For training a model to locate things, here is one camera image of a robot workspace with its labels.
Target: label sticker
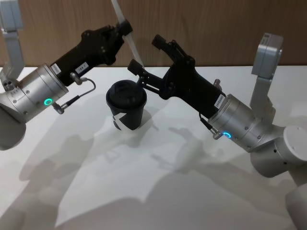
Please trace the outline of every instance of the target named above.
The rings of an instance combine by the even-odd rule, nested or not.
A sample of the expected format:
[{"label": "label sticker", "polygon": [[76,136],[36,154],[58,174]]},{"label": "label sticker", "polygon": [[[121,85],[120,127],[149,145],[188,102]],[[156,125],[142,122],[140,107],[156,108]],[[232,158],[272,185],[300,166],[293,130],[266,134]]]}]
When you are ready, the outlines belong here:
[{"label": "label sticker", "polygon": [[214,106],[219,109],[224,100],[225,100],[225,97],[221,94],[219,98],[216,100]]},{"label": "label sticker", "polygon": [[80,65],[77,69],[76,72],[78,74],[82,73],[83,71],[85,71],[88,68],[88,64],[86,62],[84,62],[82,65]]},{"label": "label sticker", "polygon": [[59,73],[61,73],[61,69],[58,67],[58,65],[56,63],[54,63],[51,66],[52,70],[55,72],[56,75],[58,75]]}]

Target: wood paneling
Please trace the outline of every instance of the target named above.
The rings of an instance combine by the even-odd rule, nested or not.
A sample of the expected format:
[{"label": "wood paneling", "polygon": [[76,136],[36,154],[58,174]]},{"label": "wood paneling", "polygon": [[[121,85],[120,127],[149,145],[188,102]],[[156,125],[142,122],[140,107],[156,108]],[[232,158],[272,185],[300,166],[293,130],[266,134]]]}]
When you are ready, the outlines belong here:
[{"label": "wood paneling", "polygon": [[[264,32],[284,36],[281,64],[307,64],[306,0],[118,0],[147,66],[171,64],[151,41],[175,39],[201,66],[251,65]],[[86,29],[117,23],[110,0],[20,0],[20,41],[28,66],[50,64]],[[132,58],[127,45],[115,66]],[[0,64],[6,61],[0,39]]]}]

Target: white table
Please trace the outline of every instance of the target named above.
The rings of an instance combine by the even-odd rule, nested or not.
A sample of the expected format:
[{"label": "white table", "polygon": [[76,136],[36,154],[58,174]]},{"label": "white table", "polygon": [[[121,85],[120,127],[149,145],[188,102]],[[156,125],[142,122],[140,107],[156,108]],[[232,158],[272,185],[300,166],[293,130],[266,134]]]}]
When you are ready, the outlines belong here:
[{"label": "white table", "polygon": [[[147,68],[158,76],[167,69]],[[197,70],[249,104],[251,67]],[[306,75],[307,67],[278,67],[269,93],[275,124],[307,128]],[[213,140],[178,98],[147,92],[142,127],[122,133],[106,92],[137,78],[126,68],[95,68],[86,76],[96,91],[63,115],[48,108],[27,124],[17,147],[0,154],[0,230],[295,229],[284,206],[295,188],[288,173],[260,176],[249,154],[226,137]],[[73,85],[59,102],[89,87]]]}]

